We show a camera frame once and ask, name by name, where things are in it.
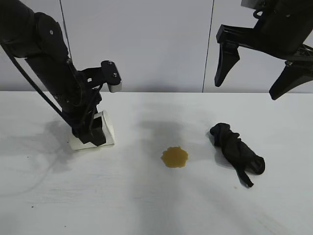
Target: black cloth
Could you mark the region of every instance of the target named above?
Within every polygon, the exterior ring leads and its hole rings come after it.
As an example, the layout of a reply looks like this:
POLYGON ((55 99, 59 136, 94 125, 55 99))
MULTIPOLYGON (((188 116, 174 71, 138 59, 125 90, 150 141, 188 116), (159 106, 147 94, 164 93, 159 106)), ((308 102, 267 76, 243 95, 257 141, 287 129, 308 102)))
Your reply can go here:
POLYGON ((262 174, 265 170, 264 159, 242 142, 239 133, 232 132, 229 124, 218 123, 211 128, 210 133, 214 136, 214 145, 222 148, 223 155, 237 170, 239 178, 252 187, 253 182, 245 170, 249 167, 255 174, 262 174))

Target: puddle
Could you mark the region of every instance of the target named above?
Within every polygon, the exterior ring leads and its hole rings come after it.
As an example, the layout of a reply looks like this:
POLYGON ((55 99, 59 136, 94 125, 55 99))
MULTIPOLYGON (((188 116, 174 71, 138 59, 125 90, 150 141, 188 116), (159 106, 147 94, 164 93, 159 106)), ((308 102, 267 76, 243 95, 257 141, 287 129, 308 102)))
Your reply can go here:
POLYGON ((184 167, 188 160, 188 153, 179 147, 169 147, 161 157, 164 164, 169 168, 184 167))

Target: rolled black cloth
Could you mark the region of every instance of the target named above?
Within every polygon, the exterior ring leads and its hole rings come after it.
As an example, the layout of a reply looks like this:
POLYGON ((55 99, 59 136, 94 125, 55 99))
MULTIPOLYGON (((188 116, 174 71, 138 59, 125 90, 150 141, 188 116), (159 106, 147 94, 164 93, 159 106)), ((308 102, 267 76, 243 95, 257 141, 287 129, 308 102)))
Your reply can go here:
POLYGON ((253 182, 245 173, 245 169, 249 167, 256 174, 262 174, 265 170, 264 159, 242 142, 241 138, 238 138, 239 133, 232 132, 229 124, 218 123, 211 128, 210 133, 214 136, 214 145, 222 148, 224 157, 237 170, 239 178, 252 187, 253 182))

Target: black cable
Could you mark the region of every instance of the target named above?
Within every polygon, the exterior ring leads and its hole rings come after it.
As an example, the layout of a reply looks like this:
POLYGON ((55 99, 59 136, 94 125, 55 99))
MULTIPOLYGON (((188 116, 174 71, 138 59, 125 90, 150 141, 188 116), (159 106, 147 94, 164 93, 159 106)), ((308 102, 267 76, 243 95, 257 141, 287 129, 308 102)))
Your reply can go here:
POLYGON ((61 118, 72 128, 78 129, 80 128, 85 121, 85 118, 88 114, 88 110, 90 109, 92 103, 94 102, 94 99, 96 96, 100 93, 101 88, 103 87, 103 84, 99 86, 97 91, 92 95, 81 119, 78 125, 70 123, 65 116, 63 115, 62 111, 43 93, 43 91, 37 86, 37 84, 29 77, 29 75, 25 72, 25 70, 20 66, 18 61, 15 59, 14 55, 11 53, 11 51, 8 49, 8 47, 0 42, 1 47, 3 48, 4 52, 8 55, 12 63, 15 65, 15 67, 18 69, 18 71, 23 75, 23 77, 29 82, 29 84, 35 89, 35 91, 58 113, 58 115, 61 116, 61 118))
POLYGON ((260 18, 262 17, 262 15, 258 15, 258 13, 260 13, 260 12, 263 13, 263 11, 264 11, 265 9, 266 9, 266 7, 262 7, 262 8, 260 8, 260 9, 258 9, 258 10, 255 10, 255 11, 253 12, 254 18, 260 19, 260 18))
POLYGON ((36 85, 36 83, 28 76, 25 70, 20 66, 20 64, 15 59, 14 55, 8 49, 8 47, 0 42, 1 47, 3 48, 4 52, 8 55, 12 63, 18 69, 18 71, 23 75, 23 77, 29 82, 29 84, 37 91, 37 93, 58 113, 58 115, 63 118, 63 120, 71 126, 71 124, 67 121, 67 119, 63 116, 62 111, 43 93, 43 91, 36 85))
POLYGON ((68 51, 69 51, 70 57, 72 58, 72 52, 70 51, 69 39, 68 39, 68 34, 67 34, 67 25, 66 25, 65 18, 64 18, 63 6, 62 6, 61 0, 59 0, 59 2, 60 2, 61 12, 62 12, 63 27, 64 27, 64 32, 65 32, 65 37, 67 38, 68 51))

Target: screw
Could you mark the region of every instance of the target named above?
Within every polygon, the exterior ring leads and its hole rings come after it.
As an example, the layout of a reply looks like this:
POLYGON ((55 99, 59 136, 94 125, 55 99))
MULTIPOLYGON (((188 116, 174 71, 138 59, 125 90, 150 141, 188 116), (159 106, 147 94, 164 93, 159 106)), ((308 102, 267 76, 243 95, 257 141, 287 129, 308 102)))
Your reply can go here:
POLYGON ((68 58, 67 59, 67 64, 69 65, 69 64, 71 64, 72 63, 72 59, 71 58, 68 58))
POLYGON ((292 64, 293 64, 292 61, 286 61, 286 65, 287 65, 287 66, 291 66, 292 64))

